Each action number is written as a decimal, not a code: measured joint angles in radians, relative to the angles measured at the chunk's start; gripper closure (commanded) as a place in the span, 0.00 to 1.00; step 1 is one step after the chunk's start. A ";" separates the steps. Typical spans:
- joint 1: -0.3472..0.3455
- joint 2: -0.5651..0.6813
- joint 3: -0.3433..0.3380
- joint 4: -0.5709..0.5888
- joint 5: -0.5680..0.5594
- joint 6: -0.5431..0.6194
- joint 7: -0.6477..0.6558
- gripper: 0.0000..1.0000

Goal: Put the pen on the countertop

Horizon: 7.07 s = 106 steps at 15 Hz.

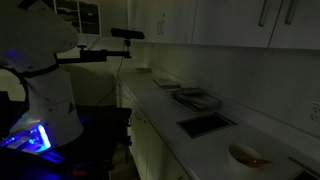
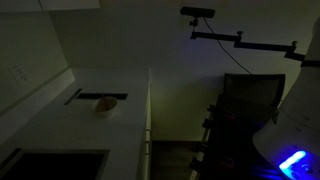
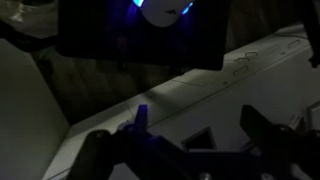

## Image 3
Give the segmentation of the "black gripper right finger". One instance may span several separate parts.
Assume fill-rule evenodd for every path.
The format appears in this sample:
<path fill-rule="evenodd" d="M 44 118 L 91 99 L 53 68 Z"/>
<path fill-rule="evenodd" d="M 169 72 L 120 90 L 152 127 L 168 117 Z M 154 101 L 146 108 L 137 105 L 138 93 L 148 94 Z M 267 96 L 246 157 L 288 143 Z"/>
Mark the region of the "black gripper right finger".
<path fill-rule="evenodd" d="M 299 133 L 287 125 L 274 124 L 251 105 L 242 106 L 240 127 L 260 149 L 276 180 L 294 180 L 293 165 L 312 180 L 320 180 L 318 130 Z"/>

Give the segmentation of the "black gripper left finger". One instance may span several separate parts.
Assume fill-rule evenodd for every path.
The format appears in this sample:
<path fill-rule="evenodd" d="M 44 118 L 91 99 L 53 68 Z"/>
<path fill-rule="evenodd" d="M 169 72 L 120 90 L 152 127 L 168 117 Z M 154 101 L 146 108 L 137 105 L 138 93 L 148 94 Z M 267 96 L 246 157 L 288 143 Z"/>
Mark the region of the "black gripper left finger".
<path fill-rule="evenodd" d="M 124 163 L 140 180 L 186 180 L 182 152 L 147 131 L 148 106 L 140 105 L 134 122 L 111 134 L 90 132 L 70 169 L 68 180 L 108 180 Z"/>

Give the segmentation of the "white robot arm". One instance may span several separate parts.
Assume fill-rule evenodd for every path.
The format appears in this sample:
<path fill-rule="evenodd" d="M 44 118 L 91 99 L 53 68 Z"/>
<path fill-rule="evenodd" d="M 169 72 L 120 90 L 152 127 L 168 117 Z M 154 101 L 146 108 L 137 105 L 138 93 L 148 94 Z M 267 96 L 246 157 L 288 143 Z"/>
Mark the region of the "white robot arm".
<path fill-rule="evenodd" d="M 59 47 L 101 55 L 117 62 L 206 65 L 221 69 L 230 0 L 79 0 L 77 12 L 85 30 L 77 33 L 71 17 L 59 19 Z M 178 148 L 148 131 L 148 107 L 139 106 L 134 121 L 110 133 L 89 133 L 67 180 L 108 180 L 115 165 L 124 163 L 140 180 L 295 180 L 298 165 L 313 179 L 319 177 L 319 138 L 273 124 L 250 105 L 241 109 L 240 126 L 259 149 L 214 152 Z"/>

